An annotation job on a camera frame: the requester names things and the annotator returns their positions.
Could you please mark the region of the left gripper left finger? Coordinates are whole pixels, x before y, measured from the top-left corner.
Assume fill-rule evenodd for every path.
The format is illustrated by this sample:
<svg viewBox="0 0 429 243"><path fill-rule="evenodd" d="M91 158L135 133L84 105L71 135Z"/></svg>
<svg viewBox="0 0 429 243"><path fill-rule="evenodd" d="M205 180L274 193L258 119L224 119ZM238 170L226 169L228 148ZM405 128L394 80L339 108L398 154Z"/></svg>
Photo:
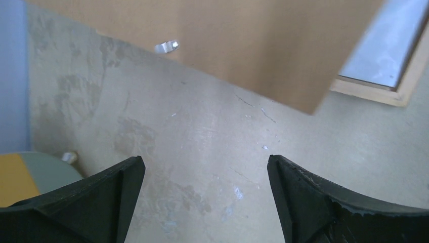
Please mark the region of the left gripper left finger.
<svg viewBox="0 0 429 243"><path fill-rule="evenodd" d="M1 242L124 242L145 175L140 156L1 208Z"/></svg>

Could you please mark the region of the brown frame backing board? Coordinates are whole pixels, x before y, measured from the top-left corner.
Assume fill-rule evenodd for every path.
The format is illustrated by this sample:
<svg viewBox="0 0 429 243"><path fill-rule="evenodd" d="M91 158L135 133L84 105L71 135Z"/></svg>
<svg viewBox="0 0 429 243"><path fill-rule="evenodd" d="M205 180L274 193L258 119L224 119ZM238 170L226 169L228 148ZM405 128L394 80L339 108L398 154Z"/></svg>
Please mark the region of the brown frame backing board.
<svg viewBox="0 0 429 243"><path fill-rule="evenodd" d="M102 34L312 114L382 1L34 1Z"/></svg>

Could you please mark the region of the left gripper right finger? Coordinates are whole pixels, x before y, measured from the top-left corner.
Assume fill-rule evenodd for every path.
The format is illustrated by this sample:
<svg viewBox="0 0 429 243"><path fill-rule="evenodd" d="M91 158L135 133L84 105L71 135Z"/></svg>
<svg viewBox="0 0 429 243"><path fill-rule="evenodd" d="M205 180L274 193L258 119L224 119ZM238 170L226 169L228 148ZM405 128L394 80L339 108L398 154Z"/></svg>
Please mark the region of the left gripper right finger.
<svg viewBox="0 0 429 243"><path fill-rule="evenodd" d="M428 242L428 210L368 197L271 155L269 182L286 242Z"/></svg>

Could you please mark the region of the wooden picture frame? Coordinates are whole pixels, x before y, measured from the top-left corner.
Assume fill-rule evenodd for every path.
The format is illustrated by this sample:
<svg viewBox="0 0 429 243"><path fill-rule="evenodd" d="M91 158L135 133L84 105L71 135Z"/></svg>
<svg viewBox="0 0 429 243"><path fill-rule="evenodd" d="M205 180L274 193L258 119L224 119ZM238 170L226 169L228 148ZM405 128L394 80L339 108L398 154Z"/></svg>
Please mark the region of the wooden picture frame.
<svg viewBox="0 0 429 243"><path fill-rule="evenodd" d="M424 20L418 40L405 62L395 87L370 84L357 79L338 76L330 87L333 92L379 102L396 107L407 106L425 67L428 64L428 19Z"/></svg>

